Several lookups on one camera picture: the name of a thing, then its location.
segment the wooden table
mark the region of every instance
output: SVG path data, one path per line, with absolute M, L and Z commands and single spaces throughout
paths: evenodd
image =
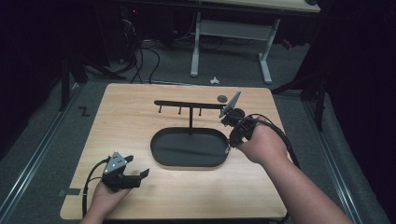
M 150 151 L 152 136 L 166 127 L 188 127 L 189 110 L 159 107 L 155 100 L 219 104 L 219 95 L 229 100 L 242 93 L 236 107 L 247 114 L 261 113 L 282 128 L 274 99 L 265 88 L 204 87 L 110 84 L 106 88 L 70 189 L 83 189 L 92 167 L 118 151 L 134 155 L 125 174 L 150 169 L 140 188 L 133 189 L 109 216 L 114 219 L 283 217 L 286 209 L 276 189 L 260 167 L 232 149 L 227 160 L 214 168 L 164 167 Z M 219 123 L 218 110 L 194 110 L 194 127 L 213 128 L 227 137 L 232 128 Z M 102 165 L 92 177 L 101 176 Z M 97 181 L 90 183 L 88 204 Z M 67 195 L 63 219 L 81 219 L 80 195 Z

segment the metal frame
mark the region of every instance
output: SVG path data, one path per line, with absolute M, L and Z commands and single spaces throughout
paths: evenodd
M 271 74 L 268 69 L 267 57 L 271 46 L 274 42 L 277 27 L 280 19 L 275 20 L 271 25 L 254 25 L 227 21 L 211 21 L 201 20 L 201 13 L 197 13 L 196 27 L 195 27 L 195 45 L 192 52 L 191 61 L 191 76 L 197 77 L 199 70 L 199 42 L 201 35 L 216 35 L 224 37 L 245 38 L 265 41 L 263 53 L 259 54 L 260 66 L 262 68 L 262 75 L 266 84 L 271 84 Z
M 326 166 L 329 170 L 329 174 L 332 178 L 332 182 L 334 183 L 334 187 L 337 190 L 337 194 L 340 198 L 341 204 L 343 205 L 344 211 L 352 219 L 353 223 L 363 223 L 359 209 L 353 201 L 352 193 L 345 181 L 343 174 L 338 168 L 337 161 L 332 154 L 332 150 L 330 149 L 326 137 L 316 124 L 316 116 L 312 105 L 308 102 L 303 102 L 303 107 L 321 144 L 321 151 L 323 153 Z
M 39 145 L 35 149 L 35 153 L 32 155 L 31 159 L 28 161 L 20 176 L 18 177 L 18 180 L 12 187 L 12 190 L 9 192 L 6 199 L 1 204 L 0 223 L 7 223 L 10 219 L 23 193 L 26 191 L 27 187 L 35 176 L 35 173 L 37 172 L 41 162 L 44 160 L 47 152 L 50 150 L 50 143 L 57 131 L 60 129 L 62 121 L 64 120 L 64 117 L 66 116 L 70 105 L 73 104 L 73 102 L 79 96 L 82 88 L 83 85 L 77 83 L 73 86 L 70 100 L 68 100 L 67 104 L 64 105 L 63 110 L 60 110 L 58 112 L 58 115 L 51 123 L 44 137 L 41 139 Z

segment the black oval tray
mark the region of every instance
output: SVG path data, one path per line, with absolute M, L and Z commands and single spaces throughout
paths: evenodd
M 165 128 L 151 139 L 152 156 L 165 166 L 215 167 L 225 162 L 227 137 L 209 128 Z

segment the black cable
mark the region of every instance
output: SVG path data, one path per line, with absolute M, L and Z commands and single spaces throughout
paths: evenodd
M 268 120 L 268 122 L 267 122 L 267 121 L 264 121 L 264 120 L 261 120 L 261 119 L 251 119 L 251 118 L 248 118 L 249 116 L 261 116 L 261 117 L 265 118 L 266 120 Z M 251 115 L 249 115 L 249 116 L 244 117 L 244 118 L 232 118 L 232 119 L 249 120 L 249 121 L 253 121 L 253 122 L 259 122 L 259 123 L 261 123 L 261 124 L 263 124 L 263 125 L 266 125 L 266 126 L 270 127 L 274 132 L 276 132 L 276 133 L 279 135 L 279 137 L 280 137 L 280 138 L 282 139 L 282 141 L 285 143 L 285 145 L 286 145 L 286 150 L 287 150 L 287 151 L 289 152 L 289 154 L 290 154 L 291 161 L 294 163 L 295 166 L 297 166 L 297 168 L 300 169 L 300 163 L 297 161 L 297 157 L 296 157 L 296 155 L 295 155 L 295 153 L 294 153 L 293 148 L 291 147 L 290 140 L 289 140 L 289 138 L 282 132 L 282 130 L 280 130 L 278 127 L 276 127 L 276 125 L 275 125 L 270 119 L 268 119 L 267 117 L 265 117 L 264 115 L 261 115 L 261 114 L 251 114 Z
M 254 39 L 249 39 L 249 40 L 245 40 L 245 42 L 243 42 L 243 43 L 238 43 L 236 41 L 231 41 L 231 39 L 235 39 L 235 38 L 226 38 L 224 40 L 224 43 L 225 44 L 230 44 L 230 45 L 245 46 L 245 45 L 248 45 L 248 44 L 253 44 L 253 43 L 258 41 L 258 40 L 254 40 Z
M 102 177 L 100 177 L 100 176 L 98 176 L 98 177 L 94 177 L 94 178 L 90 179 L 90 181 L 89 181 L 89 182 L 93 181 L 94 179 L 102 179 Z
M 93 172 L 96 170 L 96 168 L 98 168 L 100 165 L 102 165 L 103 163 L 108 163 L 110 161 L 111 157 L 107 157 L 107 159 L 104 159 L 102 161 L 99 161 L 95 166 L 93 166 L 93 168 L 91 169 L 90 174 L 88 175 L 87 181 L 85 182 L 85 186 L 84 186 L 84 190 L 82 192 L 82 216 L 85 217 L 85 215 L 87 215 L 87 194 L 88 194 L 88 184 L 90 183 L 91 176 L 93 174 Z
M 194 40 L 190 40 L 190 38 L 192 38 L 192 37 L 193 36 L 191 36 L 189 38 L 181 39 L 181 40 L 174 40 L 173 43 L 176 44 L 176 45 L 179 45 L 181 47 L 189 47 L 189 46 L 191 46 L 191 45 L 193 45 L 195 43 Z M 180 44 L 180 43 L 178 43 L 178 42 L 186 42 L 186 41 L 189 41 L 189 43 L 188 44 Z
M 158 58 L 157 64 L 155 65 L 154 69 L 152 70 L 152 72 L 149 74 L 149 77 L 148 77 L 148 83 L 151 84 L 151 77 L 154 74 L 154 72 L 157 70 L 158 65 L 160 65 L 160 55 L 152 49 L 145 49 L 145 50 L 153 52 L 155 55 L 157 55 L 157 58 Z
M 128 64 L 125 67 L 121 68 L 120 70 L 117 70 L 117 71 L 114 71 L 114 72 L 109 71 L 109 70 L 107 71 L 107 69 L 105 69 L 104 67 L 100 67 L 100 66 L 97 67 L 97 68 L 94 67 L 96 70 L 99 69 L 98 70 L 99 73 L 95 72 L 95 71 L 92 71 L 88 67 L 85 67 L 86 72 L 88 72 L 90 74 L 93 74 L 95 76 L 104 76 L 104 75 L 106 75 L 106 76 L 111 77 L 111 78 L 116 78 L 116 79 L 122 78 L 122 79 L 125 79 L 125 77 L 117 77 L 115 75 L 120 75 L 122 73 L 125 73 L 125 72 L 131 70 L 133 67 L 136 66 L 137 59 L 136 59 L 134 53 L 131 54 L 131 51 L 134 52 L 135 49 L 138 49 L 137 44 L 141 43 L 140 40 L 139 40 L 141 34 L 139 34 L 135 30 L 134 25 L 129 20 L 122 19 L 121 21 L 123 22 L 123 24 L 124 23 L 128 24 L 128 27 L 124 27 L 124 35 L 126 37 L 125 58 L 127 59 Z
M 206 49 L 206 50 L 215 50 L 215 49 L 219 49 L 222 45 L 224 44 L 224 38 L 223 37 L 221 37 L 221 36 L 219 36 L 219 44 L 217 45 L 217 46 L 215 46 L 214 48 L 206 48 L 206 47 L 204 47 L 202 44 L 200 44 L 200 47 L 202 48 L 202 49 Z
M 189 31 L 187 31 L 187 33 L 186 33 L 185 35 L 183 35 L 182 37 L 179 37 L 179 38 L 177 38 L 177 39 L 174 39 L 174 41 L 175 41 L 175 40 L 182 40 L 182 39 L 185 39 L 185 38 L 189 38 L 190 36 L 194 36 L 194 35 L 190 35 L 190 33 L 191 33 L 192 28 L 194 27 L 195 18 L 196 18 L 196 17 L 197 17 L 197 12 L 194 12 L 194 14 L 192 15 L 192 21 L 191 21 L 191 25 L 190 25 Z
M 140 59 L 141 59 L 142 62 L 141 62 L 141 64 L 140 64 L 140 66 L 137 68 L 136 73 L 134 74 L 134 77 L 133 77 L 132 80 L 131 80 L 131 84 L 134 83 L 134 79 L 135 79 L 136 77 L 139 77 L 140 82 L 143 84 L 142 77 L 141 77 L 140 74 L 139 74 L 140 69 L 142 69 L 142 67 L 143 67 L 143 52 L 142 52 L 142 49 L 141 49 L 141 48 L 139 48 L 139 52 L 140 52 Z

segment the human hand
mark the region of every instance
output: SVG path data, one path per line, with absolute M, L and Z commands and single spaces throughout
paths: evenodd
M 87 215 L 81 223 L 100 223 L 120 201 L 131 191 L 131 189 L 121 189 L 117 192 L 109 189 L 102 181 L 96 185 L 92 202 Z
M 236 146 L 250 161 L 263 165 L 266 160 L 274 157 L 287 158 L 286 145 L 278 134 L 270 127 L 257 123 L 250 140 Z

